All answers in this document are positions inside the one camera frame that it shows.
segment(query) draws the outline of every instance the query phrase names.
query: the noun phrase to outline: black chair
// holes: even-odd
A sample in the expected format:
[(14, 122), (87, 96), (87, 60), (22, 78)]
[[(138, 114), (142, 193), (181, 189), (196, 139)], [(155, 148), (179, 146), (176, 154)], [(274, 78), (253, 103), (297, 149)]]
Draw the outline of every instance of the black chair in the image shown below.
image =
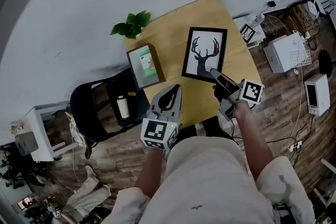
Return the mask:
[[(116, 132), (107, 133), (98, 118), (97, 110), (104, 107), (104, 104), (101, 108), (97, 108), (94, 104), (92, 91), (97, 87), (92, 88), (92, 85), (97, 83), (100, 83), (97, 87), (106, 88), (108, 102), (111, 103), (118, 124), (122, 127)], [(129, 92), (135, 93), (135, 95), (128, 95)], [(127, 96), (130, 117), (126, 120), (121, 117), (117, 104), (117, 97), (120, 95)], [(141, 123), (149, 109), (146, 95), (143, 90), (137, 90), (130, 68), (114, 77), (78, 86), (71, 95), (70, 106), (77, 128), (87, 142), (87, 159), (90, 158), (91, 149), (99, 142), (124, 133)]]

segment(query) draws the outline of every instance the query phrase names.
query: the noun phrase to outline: power strip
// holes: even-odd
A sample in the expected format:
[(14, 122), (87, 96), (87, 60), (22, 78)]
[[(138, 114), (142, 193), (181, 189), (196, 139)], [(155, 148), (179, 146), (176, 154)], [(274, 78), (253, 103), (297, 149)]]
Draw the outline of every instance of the power strip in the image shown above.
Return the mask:
[(294, 148), (296, 150), (300, 149), (300, 147), (302, 146), (302, 140), (292, 144), (290, 147), (289, 147), (289, 151), (293, 152)]

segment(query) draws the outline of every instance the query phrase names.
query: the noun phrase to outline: person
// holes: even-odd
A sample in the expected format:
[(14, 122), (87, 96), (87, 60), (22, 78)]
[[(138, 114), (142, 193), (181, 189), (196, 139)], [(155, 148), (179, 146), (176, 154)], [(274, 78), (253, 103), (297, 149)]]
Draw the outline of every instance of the person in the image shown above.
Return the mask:
[(67, 201), (61, 211), (61, 218), (53, 218), (52, 224), (58, 223), (79, 223), (83, 220), (97, 205), (101, 204), (111, 196), (111, 190), (108, 185), (92, 192), (99, 183), (97, 175), (91, 166), (85, 166), (87, 179), (82, 186)]
[(312, 204), (288, 158), (273, 157), (246, 101), (236, 103), (234, 117), (253, 178), (214, 117), (203, 122), (206, 136), (192, 136), (194, 126), (180, 131), (161, 185), (163, 153), (150, 149), (135, 186), (118, 192), (103, 224), (279, 223), (278, 204), (291, 208), (294, 223), (314, 223)]

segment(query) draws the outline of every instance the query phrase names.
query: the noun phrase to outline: deer silhouette picture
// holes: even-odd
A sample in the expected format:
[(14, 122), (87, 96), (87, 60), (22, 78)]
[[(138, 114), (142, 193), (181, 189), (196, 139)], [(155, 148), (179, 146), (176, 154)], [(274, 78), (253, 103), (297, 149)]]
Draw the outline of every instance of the deer silhouette picture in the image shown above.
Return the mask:
[(193, 40), (191, 45), (191, 51), (195, 53), (195, 59), (198, 61), (197, 65), (197, 75), (198, 76), (206, 76), (209, 74), (208, 71), (205, 69), (205, 62), (209, 57), (215, 57), (219, 54), (219, 43), (216, 38), (214, 38), (214, 52), (210, 55), (208, 55), (208, 49), (206, 49), (206, 55), (201, 56), (201, 50), (199, 52), (196, 51), (196, 47), (198, 46), (197, 42), (200, 37), (197, 37)]

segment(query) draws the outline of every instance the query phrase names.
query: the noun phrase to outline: white appliance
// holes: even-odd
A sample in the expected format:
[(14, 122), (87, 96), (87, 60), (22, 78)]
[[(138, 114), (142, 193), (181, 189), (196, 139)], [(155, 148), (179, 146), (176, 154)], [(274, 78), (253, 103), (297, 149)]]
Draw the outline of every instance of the white appliance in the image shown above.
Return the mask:
[(326, 74), (317, 74), (305, 81), (308, 112), (321, 116), (330, 107), (329, 86)]
[[(264, 53), (273, 73), (283, 73), (291, 69), (293, 67), (291, 54), (299, 51), (306, 51), (306, 48), (298, 32), (272, 40), (264, 48)], [(300, 61), (306, 59), (307, 56), (300, 57)]]

